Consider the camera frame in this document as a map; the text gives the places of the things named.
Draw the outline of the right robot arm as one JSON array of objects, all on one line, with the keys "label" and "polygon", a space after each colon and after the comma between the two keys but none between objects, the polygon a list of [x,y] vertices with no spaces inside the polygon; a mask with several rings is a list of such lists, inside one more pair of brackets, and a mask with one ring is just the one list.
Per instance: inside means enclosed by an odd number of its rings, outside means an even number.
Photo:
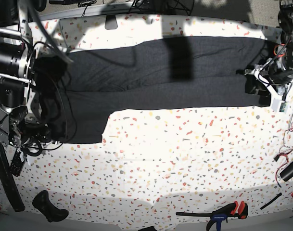
[{"label": "right robot arm", "polygon": [[44,45],[63,61],[71,60],[57,47],[38,16],[43,1],[0,0],[0,144],[12,146],[24,155],[39,156],[49,143],[46,122],[28,124],[27,102],[35,76],[37,42],[28,25],[32,19],[45,37]]}]

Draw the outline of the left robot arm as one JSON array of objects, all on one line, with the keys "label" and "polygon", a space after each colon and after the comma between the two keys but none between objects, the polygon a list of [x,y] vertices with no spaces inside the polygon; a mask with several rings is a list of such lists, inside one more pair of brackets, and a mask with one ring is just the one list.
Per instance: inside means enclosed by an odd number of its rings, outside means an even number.
[{"label": "left robot arm", "polygon": [[279,1],[280,40],[273,54],[247,65],[240,73],[246,79],[238,106],[269,106],[286,112],[293,93],[293,0]]}]

